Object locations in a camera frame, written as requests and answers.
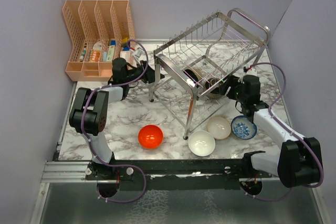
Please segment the orange white packet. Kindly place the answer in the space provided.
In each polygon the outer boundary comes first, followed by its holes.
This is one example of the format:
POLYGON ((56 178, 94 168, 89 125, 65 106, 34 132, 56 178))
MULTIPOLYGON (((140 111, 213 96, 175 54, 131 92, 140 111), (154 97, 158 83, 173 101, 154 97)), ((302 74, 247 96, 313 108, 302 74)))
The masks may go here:
POLYGON ((93 48, 90 50, 89 61, 99 62, 101 52, 102 52, 102 42, 98 41, 93 45, 93 48))

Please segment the small green white tube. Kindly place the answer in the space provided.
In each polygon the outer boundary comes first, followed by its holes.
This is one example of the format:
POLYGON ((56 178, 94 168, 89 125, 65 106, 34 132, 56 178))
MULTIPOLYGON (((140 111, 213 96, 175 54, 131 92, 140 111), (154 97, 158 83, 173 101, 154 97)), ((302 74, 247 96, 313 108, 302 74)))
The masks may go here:
POLYGON ((83 50, 82 50, 82 52, 81 52, 81 54, 80 54, 80 57, 79 57, 79 61, 80 61, 80 62, 83 62, 83 61, 84 61, 85 56, 86 56, 86 52, 87 52, 87 48, 84 47, 83 50))

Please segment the beige speckled bowl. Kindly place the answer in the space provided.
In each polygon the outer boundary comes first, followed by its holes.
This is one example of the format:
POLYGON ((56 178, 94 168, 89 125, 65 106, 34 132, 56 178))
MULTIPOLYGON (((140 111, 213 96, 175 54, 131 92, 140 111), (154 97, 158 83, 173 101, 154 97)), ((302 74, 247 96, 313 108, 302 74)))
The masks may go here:
POLYGON ((207 122, 207 131, 217 140, 223 140, 230 136, 231 125, 222 116, 214 116, 207 122))

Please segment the red bowl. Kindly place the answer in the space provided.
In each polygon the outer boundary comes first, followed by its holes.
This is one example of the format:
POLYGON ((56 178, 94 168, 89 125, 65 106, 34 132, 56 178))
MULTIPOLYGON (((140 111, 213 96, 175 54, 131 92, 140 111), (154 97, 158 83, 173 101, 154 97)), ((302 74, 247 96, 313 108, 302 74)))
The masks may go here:
POLYGON ((157 125, 146 125, 138 133, 139 144, 147 149, 154 149, 163 142, 164 134, 157 125))

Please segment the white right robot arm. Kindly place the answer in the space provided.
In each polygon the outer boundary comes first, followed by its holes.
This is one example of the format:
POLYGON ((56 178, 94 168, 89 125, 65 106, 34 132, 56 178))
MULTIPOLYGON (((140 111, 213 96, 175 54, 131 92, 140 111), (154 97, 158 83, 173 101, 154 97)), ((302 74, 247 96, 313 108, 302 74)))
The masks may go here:
POLYGON ((247 120, 263 130, 279 147, 276 155, 264 151, 245 153, 241 171, 254 177, 259 171, 277 176, 287 188, 318 187, 324 179, 321 146, 314 137, 305 137, 286 125, 260 99, 257 76, 231 75, 220 88, 222 94, 240 104, 247 120))

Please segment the peach plastic file organizer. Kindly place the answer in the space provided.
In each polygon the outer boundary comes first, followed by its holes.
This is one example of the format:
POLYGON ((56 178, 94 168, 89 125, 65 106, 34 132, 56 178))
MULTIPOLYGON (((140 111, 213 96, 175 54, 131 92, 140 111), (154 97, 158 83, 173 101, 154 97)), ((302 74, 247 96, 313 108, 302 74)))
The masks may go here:
POLYGON ((66 74, 72 81, 107 81, 112 76, 112 62, 103 58, 111 40, 116 41, 114 58, 120 56, 124 39, 135 39, 129 0, 66 0, 62 8, 72 42, 66 74), (99 62, 90 62, 93 45, 102 42, 99 62), (83 62, 79 61, 87 48, 83 62))

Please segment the black aluminium frame rail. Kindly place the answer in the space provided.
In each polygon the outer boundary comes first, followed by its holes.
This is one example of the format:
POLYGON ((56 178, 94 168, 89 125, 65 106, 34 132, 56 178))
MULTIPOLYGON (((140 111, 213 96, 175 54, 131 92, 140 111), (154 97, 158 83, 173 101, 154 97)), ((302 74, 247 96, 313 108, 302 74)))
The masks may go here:
POLYGON ((246 153, 241 159, 112 160, 106 166, 90 162, 48 162, 44 183, 96 184, 103 195, 118 191, 197 190, 247 188, 258 194, 262 179, 275 177, 287 188, 316 185, 320 165, 307 152, 264 151, 246 153))

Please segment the cream bottle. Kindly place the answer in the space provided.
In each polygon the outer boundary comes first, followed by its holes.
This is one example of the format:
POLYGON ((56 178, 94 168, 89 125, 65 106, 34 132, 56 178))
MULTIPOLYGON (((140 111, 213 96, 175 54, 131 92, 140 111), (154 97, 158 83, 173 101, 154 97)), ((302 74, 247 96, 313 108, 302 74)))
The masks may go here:
POLYGON ((134 59, 133 59, 133 56, 132 56, 132 51, 128 47, 124 47, 122 49, 122 51, 120 52, 120 57, 125 59, 126 62, 128 62, 131 65, 134 62, 134 59))

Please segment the blue and white bowl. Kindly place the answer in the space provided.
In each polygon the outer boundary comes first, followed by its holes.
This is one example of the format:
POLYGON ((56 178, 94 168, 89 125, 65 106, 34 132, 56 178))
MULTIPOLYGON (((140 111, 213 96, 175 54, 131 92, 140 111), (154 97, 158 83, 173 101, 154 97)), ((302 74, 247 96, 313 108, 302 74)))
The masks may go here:
POLYGON ((255 137, 257 126, 243 115, 236 116, 231 122, 233 134, 242 140, 249 140, 255 137))

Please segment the white blue tube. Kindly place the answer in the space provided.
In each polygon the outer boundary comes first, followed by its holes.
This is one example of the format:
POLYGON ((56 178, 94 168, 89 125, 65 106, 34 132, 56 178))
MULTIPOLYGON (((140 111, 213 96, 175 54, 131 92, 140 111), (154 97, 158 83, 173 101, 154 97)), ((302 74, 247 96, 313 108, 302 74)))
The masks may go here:
POLYGON ((106 61, 107 62, 112 62, 114 59, 114 54, 115 54, 115 49, 116 49, 116 41, 115 40, 111 40, 110 41, 110 45, 108 47, 108 52, 107 52, 107 58, 106 61))

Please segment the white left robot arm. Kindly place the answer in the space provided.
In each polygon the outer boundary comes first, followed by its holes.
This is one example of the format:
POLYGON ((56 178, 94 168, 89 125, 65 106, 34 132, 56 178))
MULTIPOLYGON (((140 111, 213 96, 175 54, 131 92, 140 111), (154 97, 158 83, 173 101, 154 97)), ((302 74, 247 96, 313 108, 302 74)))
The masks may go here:
POLYGON ((85 139, 92 155, 91 160, 99 164, 98 173, 104 179, 112 178, 116 172, 114 153, 103 132, 108 105, 124 100, 130 84, 137 81, 147 84, 155 81, 155 70, 149 66, 149 62, 141 61, 133 66, 124 58, 116 58, 112 62, 112 76, 108 84, 94 90, 79 88, 73 102, 69 125, 85 139))

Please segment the black bowl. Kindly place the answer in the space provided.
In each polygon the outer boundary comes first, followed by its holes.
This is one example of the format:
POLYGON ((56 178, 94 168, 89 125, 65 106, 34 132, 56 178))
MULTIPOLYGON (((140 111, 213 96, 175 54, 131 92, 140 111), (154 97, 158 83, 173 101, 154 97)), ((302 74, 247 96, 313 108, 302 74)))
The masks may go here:
POLYGON ((205 82, 205 73, 198 67, 188 67, 184 73, 190 77, 197 87, 202 87, 205 82))

